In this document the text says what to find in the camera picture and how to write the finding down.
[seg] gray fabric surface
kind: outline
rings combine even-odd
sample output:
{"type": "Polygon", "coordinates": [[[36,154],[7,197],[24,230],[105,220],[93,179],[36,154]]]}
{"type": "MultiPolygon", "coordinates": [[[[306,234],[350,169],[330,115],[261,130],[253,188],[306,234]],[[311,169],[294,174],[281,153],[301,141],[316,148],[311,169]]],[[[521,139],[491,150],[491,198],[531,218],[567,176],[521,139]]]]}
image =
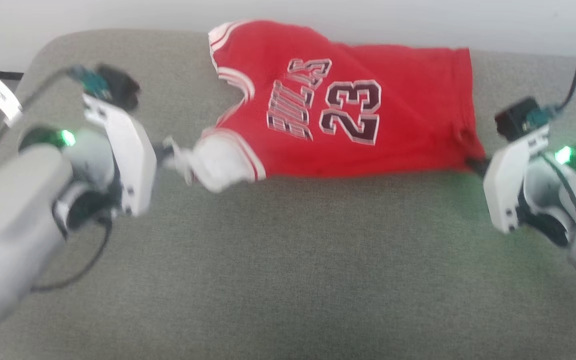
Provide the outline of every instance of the gray fabric surface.
{"type": "MultiPolygon", "coordinates": [[[[505,142],[494,113],[566,93],[576,60],[473,52],[478,134],[505,142]]],[[[114,64],[142,86],[135,117],[154,141],[190,145],[237,103],[205,34],[101,30],[59,38],[23,77],[23,98],[57,68],[114,64]]],[[[84,123],[63,82],[26,125],[84,123]]],[[[21,129],[6,138],[0,164],[21,129]]],[[[576,141],[576,100],[552,147],[576,141]]],[[[80,269],[102,230],[69,241],[44,281],[80,269]]],[[[272,178],[222,194],[158,178],[149,214],[116,222],[78,285],[28,297],[0,326],[0,360],[576,359],[576,272],[527,228],[489,221],[466,173],[346,180],[272,178]]]]}

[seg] red tank top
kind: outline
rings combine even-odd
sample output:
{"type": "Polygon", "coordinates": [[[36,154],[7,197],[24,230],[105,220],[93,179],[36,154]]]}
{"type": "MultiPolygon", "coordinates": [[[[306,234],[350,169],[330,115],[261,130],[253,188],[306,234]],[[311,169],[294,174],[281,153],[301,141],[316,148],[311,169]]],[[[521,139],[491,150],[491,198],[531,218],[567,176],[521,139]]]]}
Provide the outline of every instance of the red tank top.
{"type": "Polygon", "coordinates": [[[209,39],[219,78],[244,98],[204,137],[235,139],[256,180],[466,170],[485,155],[466,48],[350,46],[270,21],[209,39]]]}

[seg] jersey armhole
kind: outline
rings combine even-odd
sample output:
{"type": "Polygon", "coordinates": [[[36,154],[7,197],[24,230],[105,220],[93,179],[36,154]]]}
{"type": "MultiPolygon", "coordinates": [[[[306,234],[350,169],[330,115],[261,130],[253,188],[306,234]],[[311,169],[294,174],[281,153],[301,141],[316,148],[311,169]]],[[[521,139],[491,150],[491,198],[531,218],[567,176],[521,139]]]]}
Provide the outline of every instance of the jersey armhole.
{"type": "Polygon", "coordinates": [[[244,93],[244,103],[247,103],[249,100],[252,100],[255,97],[255,84],[243,71],[237,70],[236,68],[232,68],[230,66],[220,66],[217,64],[217,61],[215,60],[215,52],[221,50],[221,48],[223,48],[226,43],[228,43],[233,30],[250,22],[250,20],[243,20],[222,23],[222,25],[219,25],[208,32],[210,60],[212,61],[214,70],[217,71],[218,78],[221,80],[226,80],[228,84],[241,89],[241,91],[244,93]]]}

